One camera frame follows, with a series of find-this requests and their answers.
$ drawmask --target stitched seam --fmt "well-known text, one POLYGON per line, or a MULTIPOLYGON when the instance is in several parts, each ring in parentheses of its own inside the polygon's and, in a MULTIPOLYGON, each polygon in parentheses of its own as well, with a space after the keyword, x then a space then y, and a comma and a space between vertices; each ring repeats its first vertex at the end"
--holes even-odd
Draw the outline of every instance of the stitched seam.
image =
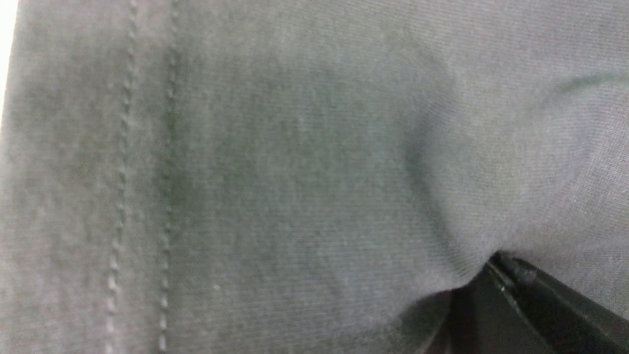
POLYGON ((165 186, 165 201, 166 201, 166 222, 164 226, 164 239, 162 241, 162 276, 160 284, 160 314, 159 314, 159 337, 158 337, 158 349, 160 353, 167 352, 166 335, 168 330, 168 310, 169 310, 169 268, 170 268, 170 241, 172 239, 174 228, 174 212, 173 212, 173 178, 172 173, 174 171, 174 131, 175 131, 175 119, 174 119, 174 107, 175 107, 175 87, 176 87, 176 66, 177 66, 177 19, 179 12, 177 5, 179 0, 172 0, 171 2, 171 35, 172 44, 170 46, 169 57, 169 74, 168 74, 168 88, 166 91, 167 96, 167 111, 166 111, 166 126, 167 126, 167 156, 166 156, 166 171, 164 174, 164 186, 165 186))
POLYGON ((123 83, 123 111, 120 118, 118 128, 118 153, 120 154, 120 166, 118 170, 118 201, 116 202, 116 211, 118 212, 118 220, 116 222, 116 232, 111 238, 111 249, 109 250, 109 274, 107 279, 107 339, 105 344, 105 352, 107 354, 114 353, 115 343, 115 320, 118 312, 118 292, 120 290, 120 249, 123 240, 123 232, 127 219, 126 206, 126 189, 127 189, 127 164, 128 164, 128 139, 129 139, 129 120, 131 113, 131 99, 133 95, 133 69, 135 64, 135 39, 137 31, 137 3, 135 0, 130 1, 129 21, 131 29, 129 30, 128 39, 129 47, 127 48, 126 60, 126 78, 123 83))

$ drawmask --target gray pants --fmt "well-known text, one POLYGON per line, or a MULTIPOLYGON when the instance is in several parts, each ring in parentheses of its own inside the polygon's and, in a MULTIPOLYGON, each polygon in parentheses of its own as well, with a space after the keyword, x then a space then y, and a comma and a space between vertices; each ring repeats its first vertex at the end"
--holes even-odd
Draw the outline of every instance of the gray pants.
POLYGON ((629 318, 628 76, 625 0, 22 0, 0 353, 423 353, 498 250, 629 318))

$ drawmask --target gray fabric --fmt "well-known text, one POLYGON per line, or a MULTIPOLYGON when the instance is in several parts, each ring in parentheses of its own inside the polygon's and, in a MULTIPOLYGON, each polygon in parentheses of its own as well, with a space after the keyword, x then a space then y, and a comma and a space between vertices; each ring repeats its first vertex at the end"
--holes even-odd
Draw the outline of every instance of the gray fabric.
POLYGON ((22 0, 12 53, 2 353, 422 353, 499 249, 629 318, 627 1, 22 0))

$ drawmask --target black plastic object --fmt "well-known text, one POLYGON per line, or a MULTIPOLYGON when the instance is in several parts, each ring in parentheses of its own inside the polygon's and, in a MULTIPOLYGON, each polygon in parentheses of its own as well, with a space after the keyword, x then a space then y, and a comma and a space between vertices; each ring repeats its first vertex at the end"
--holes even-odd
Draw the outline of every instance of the black plastic object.
POLYGON ((448 326, 454 354, 629 354, 629 321, 502 254, 453 292, 448 326))

